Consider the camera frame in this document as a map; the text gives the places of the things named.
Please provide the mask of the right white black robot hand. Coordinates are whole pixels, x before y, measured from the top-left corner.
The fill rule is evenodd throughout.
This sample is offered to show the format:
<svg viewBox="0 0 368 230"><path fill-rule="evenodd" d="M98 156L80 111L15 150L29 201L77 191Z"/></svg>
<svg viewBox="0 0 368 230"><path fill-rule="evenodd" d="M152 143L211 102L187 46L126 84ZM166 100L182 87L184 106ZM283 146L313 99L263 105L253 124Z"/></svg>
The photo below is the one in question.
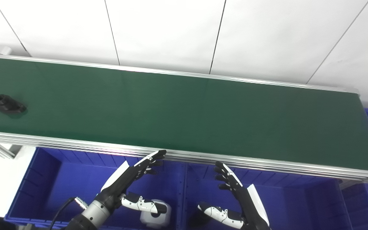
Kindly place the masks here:
<svg viewBox="0 0 368 230"><path fill-rule="evenodd" d="M213 219L239 230L270 230L270 222L255 185L244 186L235 173L220 161L216 161L214 171L217 173L215 179L223 182L218 185L219 189L232 193L240 204L241 212L200 202L197 205L199 219L196 223L202 225Z"/></svg>

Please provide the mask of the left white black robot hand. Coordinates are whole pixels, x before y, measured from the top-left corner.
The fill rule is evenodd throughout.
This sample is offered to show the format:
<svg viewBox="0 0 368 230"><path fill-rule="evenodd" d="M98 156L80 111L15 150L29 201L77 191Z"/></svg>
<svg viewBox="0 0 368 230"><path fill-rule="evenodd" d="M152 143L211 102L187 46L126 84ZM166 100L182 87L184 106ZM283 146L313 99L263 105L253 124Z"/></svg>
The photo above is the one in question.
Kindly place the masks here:
<svg viewBox="0 0 368 230"><path fill-rule="evenodd" d="M157 172L153 170L152 167L162 165L161 160L165 158L165 155L166 150L157 150L142 158L134 166L130 166L128 162L125 161L114 174L110 176L95 200L103 205L110 214L121 206L136 211L165 214L167 212L166 205L150 199L144 199L143 196L135 193L127 193L127 189L130 185L143 175L155 175Z"/></svg>

